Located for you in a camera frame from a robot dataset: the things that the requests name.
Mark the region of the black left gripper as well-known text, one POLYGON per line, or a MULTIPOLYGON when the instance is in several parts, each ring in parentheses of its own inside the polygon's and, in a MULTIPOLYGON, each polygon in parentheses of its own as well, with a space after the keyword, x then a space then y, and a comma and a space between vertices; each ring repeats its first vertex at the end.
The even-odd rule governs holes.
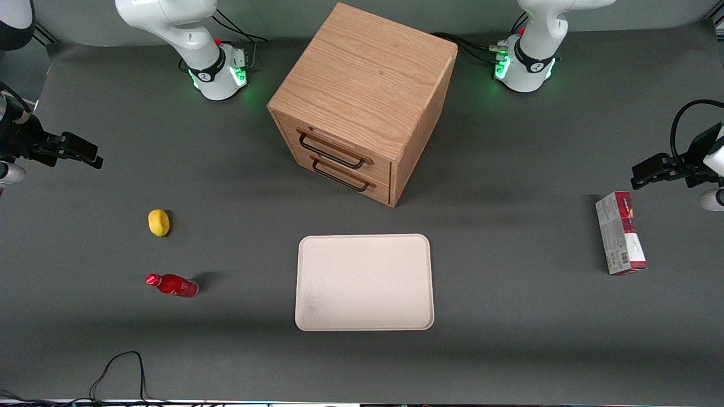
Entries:
POLYGON ((655 154, 649 159, 632 167, 631 188, 639 190, 645 186, 662 181, 685 179, 688 188, 706 183, 722 186, 722 175, 704 163, 704 158, 714 147, 722 146, 722 123, 709 127, 691 141, 688 150, 678 153, 673 147, 673 157, 669 154, 655 154), (677 162, 681 166, 677 171, 677 162))

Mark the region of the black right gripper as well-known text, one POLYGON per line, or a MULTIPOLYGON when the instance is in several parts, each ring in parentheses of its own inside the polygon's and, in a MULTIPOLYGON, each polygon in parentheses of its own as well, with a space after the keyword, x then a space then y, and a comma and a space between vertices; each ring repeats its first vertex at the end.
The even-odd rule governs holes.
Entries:
POLYGON ((54 167, 58 159, 74 159, 94 169, 101 169, 103 158, 98 146, 72 132, 58 136, 43 126, 23 98, 10 90, 2 91, 1 153, 2 160, 13 164, 23 158, 54 167))

